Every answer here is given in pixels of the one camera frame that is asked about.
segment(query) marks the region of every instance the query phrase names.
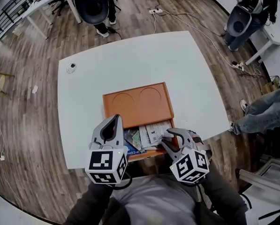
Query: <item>paper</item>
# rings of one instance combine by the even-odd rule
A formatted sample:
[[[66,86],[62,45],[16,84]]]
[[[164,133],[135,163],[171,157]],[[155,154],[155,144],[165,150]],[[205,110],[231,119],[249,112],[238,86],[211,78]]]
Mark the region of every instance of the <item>paper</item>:
[[[142,144],[142,148],[146,148],[146,147],[151,147],[151,146],[157,146],[159,143],[158,141],[151,143],[147,130],[146,130],[146,126],[139,126],[139,133],[140,133],[140,138],[141,138],[141,144]]]
[[[32,90],[32,93],[36,93],[37,92],[37,90],[38,90],[38,86],[37,85],[35,85],[34,87],[33,87],[33,90]]]
[[[173,135],[167,132],[167,129],[171,127],[172,127],[171,123],[168,120],[164,122],[158,122],[158,123],[146,125],[146,130],[150,141],[156,142],[162,139],[162,137],[172,138]]]

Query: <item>square white table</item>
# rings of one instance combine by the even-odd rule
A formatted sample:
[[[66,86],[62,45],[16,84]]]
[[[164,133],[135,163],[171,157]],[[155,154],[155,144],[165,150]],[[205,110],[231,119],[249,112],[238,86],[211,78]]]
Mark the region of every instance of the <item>square white table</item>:
[[[32,6],[30,6],[26,12],[23,13],[22,18],[27,18],[30,23],[34,26],[34,28],[42,35],[43,38],[47,39],[48,37],[45,35],[45,33],[36,25],[36,23],[32,20],[32,18],[30,17],[30,15],[32,15],[35,11],[37,11],[38,9],[40,10],[40,12],[42,13],[43,17],[45,18],[45,20],[49,23],[49,25],[52,24],[52,22],[49,20],[49,18],[47,17],[47,15],[45,14],[45,12],[43,11],[42,7],[45,6],[46,4],[48,4],[49,2],[52,2],[53,0],[41,0],[39,2],[34,3]],[[80,20],[80,17],[78,15],[77,10],[75,9],[75,6],[72,2],[72,0],[67,0],[74,16],[75,19],[77,20],[78,23],[81,23],[82,21]]]
[[[67,66],[76,64],[75,72]],[[102,95],[166,82],[176,128],[207,139],[229,129],[211,71],[188,31],[124,39],[59,62],[58,109],[68,169],[84,167],[94,128],[105,118]]]

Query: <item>small white object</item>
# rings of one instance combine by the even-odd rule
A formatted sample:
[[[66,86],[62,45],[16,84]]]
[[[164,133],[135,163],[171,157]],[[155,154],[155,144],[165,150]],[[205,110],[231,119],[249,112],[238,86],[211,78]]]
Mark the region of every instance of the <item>small white object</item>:
[[[160,13],[162,13],[162,12],[163,12],[162,9],[149,10],[149,13],[150,13],[150,14],[154,14],[154,13],[160,14]]]
[[[33,87],[32,93],[35,94],[35,93],[37,92],[37,90],[38,90],[38,86],[35,85],[35,86]]]
[[[67,67],[67,73],[73,73],[76,69],[76,64],[75,63],[70,63]]]

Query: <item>person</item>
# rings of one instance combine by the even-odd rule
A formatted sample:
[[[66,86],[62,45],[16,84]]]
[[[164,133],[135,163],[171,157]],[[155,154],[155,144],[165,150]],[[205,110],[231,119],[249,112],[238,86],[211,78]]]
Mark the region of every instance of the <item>person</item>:
[[[115,3],[114,0],[108,0],[108,20],[110,22],[110,25],[116,24],[116,9],[115,9]],[[94,25],[96,28],[96,32],[103,36],[104,38],[107,38],[109,36],[108,30],[106,25],[102,22],[97,25]]]
[[[129,187],[116,191],[111,186],[91,183],[64,225],[97,225],[101,220],[105,225],[247,224],[244,200],[212,161],[201,185],[220,216],[197,202],[194,187],[178,182],[173,174],[162,174],[135,178]]]
[[[224,36],[224,41],[228,45],[229,50],[232,52],[238,51],[239,47],[256,31],[261,29],[267,22],[268,16],[272,23],[276,22],[276,11],[277,11],[278,0],[263,0],[263,7],[269,6],[259,14],[252,14],[252,21],[247,30],[238,37],[233,37],[229,33]]]
[[[242,99],[240,106],[245,116],[230,123],[230,132],[263,133],[267,129],[280,127],[280,89],[263,95],[251,105]]]

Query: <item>wooden floor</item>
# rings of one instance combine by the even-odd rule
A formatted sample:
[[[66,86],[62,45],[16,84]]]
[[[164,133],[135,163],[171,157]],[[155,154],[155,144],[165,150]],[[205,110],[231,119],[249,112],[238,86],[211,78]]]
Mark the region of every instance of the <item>wooden floor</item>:
[[[160,0],[160,3],[163,10],[195,15],[218,34],[227,21],[227,15],[212,0]],[[153,33],[154,18],[148,10],[157,5],[156,0],[119,0],[117,5],[122,11],[117,13],[115,28],[123,39]],[[22,202],[23,209],[28,212],[62,223],[76,200],[86,191],[89,179],[82,169],[68,171],[66,168],[57,110],[58,62],[120,37],[112,34],[103,39],[93,26],[85,22],[78,24],[68,7],[61,17],[50,15],[53,19],[51,26],[40,13],[32,17],[49,35],[47,40],[28,21],[24,21],[20,36],[10,31],[0,42],[0,71],[15,74],[15,78],[6,78],[4,85],[11,99],[0,96],[0,125],[5,138],[6,158],[0,161],[0,194],[19,207]],[[203,28],[197,19],[186,15],[179,18],[209,36],[229,62],[247,60],[253,53],[248,44],[239,52],[232,53],[221,37]],[[157,16],[156,33],[181,30],[189,30],[197,42],[216,80],[229,119],[242,117],[240,99],[252,102],[260,97],[260,88],[265,80],[238,76],[201,33],[169,15]],[[36,94],[31,92],[34,85],[39,87]],[[219,171],[237,188],[235,168],[250,169],[250,139],[246,135],[224,132],[208,142],[212,145]]]

